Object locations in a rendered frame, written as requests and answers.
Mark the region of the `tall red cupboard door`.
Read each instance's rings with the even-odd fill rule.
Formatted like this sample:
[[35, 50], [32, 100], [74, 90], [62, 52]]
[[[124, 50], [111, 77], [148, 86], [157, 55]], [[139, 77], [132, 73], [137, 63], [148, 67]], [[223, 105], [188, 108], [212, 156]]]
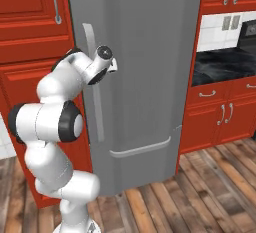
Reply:
[[0, 64], [57, 58], [74, 45], [68, 0], [0, 0]]

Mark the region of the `red base cupboard door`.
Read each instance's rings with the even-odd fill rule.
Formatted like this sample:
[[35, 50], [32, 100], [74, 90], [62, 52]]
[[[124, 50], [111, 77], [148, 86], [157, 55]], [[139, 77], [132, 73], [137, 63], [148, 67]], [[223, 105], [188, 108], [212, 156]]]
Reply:
[[[226, 124], [225, 119], [230, 113], [229, 103], [233, 103], [233, 116]], [[228, 100], [225, 104], [225, 119], [220, 125], [219, 144], [249, 137], [256, 119], [256, 96]]]
[[213, 145], [215, 134], [220, 126], [217, 121], [221, 118], [221, 105], [200, 106], [185, 112], [180, 152], [188, 153]]

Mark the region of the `grey wall socket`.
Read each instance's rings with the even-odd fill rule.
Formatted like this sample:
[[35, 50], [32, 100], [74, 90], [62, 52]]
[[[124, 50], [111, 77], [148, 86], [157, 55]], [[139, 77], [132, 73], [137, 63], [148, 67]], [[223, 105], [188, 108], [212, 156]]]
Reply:
[[222, 24], [222, 30], [235, 30], [238, 28], [240, 16], [225, 16]]

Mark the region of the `black countertop appliance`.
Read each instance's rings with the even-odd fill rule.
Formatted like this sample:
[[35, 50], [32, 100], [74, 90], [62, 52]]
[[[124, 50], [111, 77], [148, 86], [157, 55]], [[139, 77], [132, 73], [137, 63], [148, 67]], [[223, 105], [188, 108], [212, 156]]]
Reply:
[[237, 46], [256, 55], [256, 20], [246, 21], [242, 24]]

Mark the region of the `red drawer front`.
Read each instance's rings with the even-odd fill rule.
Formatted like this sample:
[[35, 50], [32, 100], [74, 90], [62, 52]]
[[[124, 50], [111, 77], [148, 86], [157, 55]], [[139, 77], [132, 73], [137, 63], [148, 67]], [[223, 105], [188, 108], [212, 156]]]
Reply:
[[230, 97], [241, 98], [256, 95], [256, 88], [246, 88], [247, 84], [256, 85], [256, 76], [234, 80], [230, 91]]
[[[201, 106], [217, 102], [222, 102], [227, 99], [229, 93], [230, 85], [227, 82], [218, 82], [212, 84], [199, 85], [191, 87], [188, 90], [186, 106]], [[203, 94], [209, 94], [212, 90], [216, 91], [216, 94], [212, 97], [199, 97], [198, 94], [202, 92]]]

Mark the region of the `grey fridge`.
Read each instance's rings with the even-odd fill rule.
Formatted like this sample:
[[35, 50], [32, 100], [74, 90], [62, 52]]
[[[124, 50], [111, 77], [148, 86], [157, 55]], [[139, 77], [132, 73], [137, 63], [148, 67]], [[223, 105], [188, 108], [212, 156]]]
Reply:
[[[176, 172], [200, 0], [69, 0], [76, 45], [108, 46], [118, 70], [99, 83], [104, 141], [97, 136], [93, 86], [83, 98], [93, 172], [103, 195], [160, 182]], [[166, 148], [126, 158], [125, 151], [168, 139]]]

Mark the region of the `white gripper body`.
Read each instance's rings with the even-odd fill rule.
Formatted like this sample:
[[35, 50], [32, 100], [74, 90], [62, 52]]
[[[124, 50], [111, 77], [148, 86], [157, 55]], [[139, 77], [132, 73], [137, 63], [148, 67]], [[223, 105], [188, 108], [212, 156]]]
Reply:
[[117, 61], [115, 58], [112, 59], [111, 64], [108, 68], [108, 73], [114, 73], [118, 70]]

